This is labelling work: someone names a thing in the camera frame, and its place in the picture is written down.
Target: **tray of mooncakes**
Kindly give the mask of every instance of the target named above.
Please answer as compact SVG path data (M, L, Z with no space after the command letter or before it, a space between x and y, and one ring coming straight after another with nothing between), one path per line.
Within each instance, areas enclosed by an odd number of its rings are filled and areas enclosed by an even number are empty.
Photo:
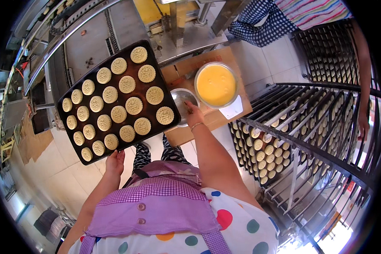
M133 43L91 69L59 99L57 108L84 165L181 121L146 40Z

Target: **checkered pants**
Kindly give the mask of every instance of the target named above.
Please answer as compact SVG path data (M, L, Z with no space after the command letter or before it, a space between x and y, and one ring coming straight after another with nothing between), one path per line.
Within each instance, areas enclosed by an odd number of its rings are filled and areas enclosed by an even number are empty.
M177 161L182 162L184 164L192 166L184 156L184 153L182 152L182 149L180 146L172 147L165 136L163 135L163 145L164 145L164 151L163 155L161 156L161 160L170 160L170 161ZM134 170L142 169L143 166L147 165L151 162L151 153L149 152L149 149L146 145L139 143L137 145L137 152L136 157L134 158Z
M266 15L264 24L255 27ZM252 0L228 28L237 38L260 48L297 29L272 0Z

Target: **polka dot shirt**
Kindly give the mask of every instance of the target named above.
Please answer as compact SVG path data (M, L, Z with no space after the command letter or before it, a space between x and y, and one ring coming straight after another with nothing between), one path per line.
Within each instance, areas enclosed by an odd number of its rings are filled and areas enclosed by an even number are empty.
M277 252L279 229L264 211L246 202L212 189L202 188L210 207L222 226L221 233L232 253L272 254ZM75 242L69 254L78 254L84 236ZM135 253L210 254L202 235L171 232L164 235L131 235L98 237L93 254Z

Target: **person's hand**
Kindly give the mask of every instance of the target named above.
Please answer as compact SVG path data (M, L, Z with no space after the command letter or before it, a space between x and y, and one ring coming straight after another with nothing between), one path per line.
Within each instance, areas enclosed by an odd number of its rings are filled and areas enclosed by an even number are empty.
M358 115L358 125L360 127L360 136L358 137L358 140L360 141L364 137L364 141L367 141L370 124L368 122L368 117L365 110L361 110L360 114Z
M197 123L204 123L205 118L198 106L193 105L193 103L188 100L185 101L185 104L188 107L188 115L186 116L186 120L188 122L189 128L192 128L192 126Z
M124 150L118 152L115 150L110 156L106 159L106 173L110 172L112 174L121 175L124 170L124 158L126 153Z

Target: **bowl of egg wash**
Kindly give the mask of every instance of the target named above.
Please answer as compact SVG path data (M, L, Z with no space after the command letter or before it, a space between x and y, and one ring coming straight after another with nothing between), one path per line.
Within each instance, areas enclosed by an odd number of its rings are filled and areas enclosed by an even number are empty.
M214 109L222 109L237 98L237 76L221 62L203 65L195 76L195 92L199 100Z

